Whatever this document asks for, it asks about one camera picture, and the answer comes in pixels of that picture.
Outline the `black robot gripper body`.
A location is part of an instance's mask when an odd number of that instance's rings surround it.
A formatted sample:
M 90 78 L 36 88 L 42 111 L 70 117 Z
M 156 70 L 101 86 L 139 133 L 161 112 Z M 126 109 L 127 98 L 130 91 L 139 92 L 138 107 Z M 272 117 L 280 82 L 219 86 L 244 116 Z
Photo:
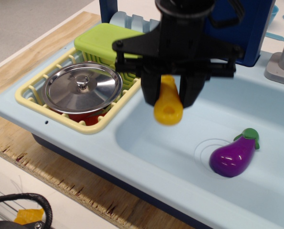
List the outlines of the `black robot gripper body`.
M 207 78 L 233 77 L 235 62 L 244 55 L 236 45 L 204 33 L 205 21 L 218 29 L 239 24 L 244 17 L 240 1 L 230 0 L 235 17 L 216 21 L 214 0 L 157 0 L 160 23 L 152 31 L 112 44 L 118 72 L 205 74 Z

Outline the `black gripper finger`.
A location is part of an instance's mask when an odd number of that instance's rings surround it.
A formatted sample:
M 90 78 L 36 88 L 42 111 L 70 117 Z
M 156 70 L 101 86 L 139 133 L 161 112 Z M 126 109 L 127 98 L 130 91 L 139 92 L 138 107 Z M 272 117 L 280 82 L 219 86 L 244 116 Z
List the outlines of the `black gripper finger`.
M 183 108 L 193 105 L 203 89 L 205 81 L 206 76 L 203 74 L 181 75 L 179 96 Z
M 160 94 L 161 75 L 142 71 L 141 86 L 146 103 L 154 106 Z

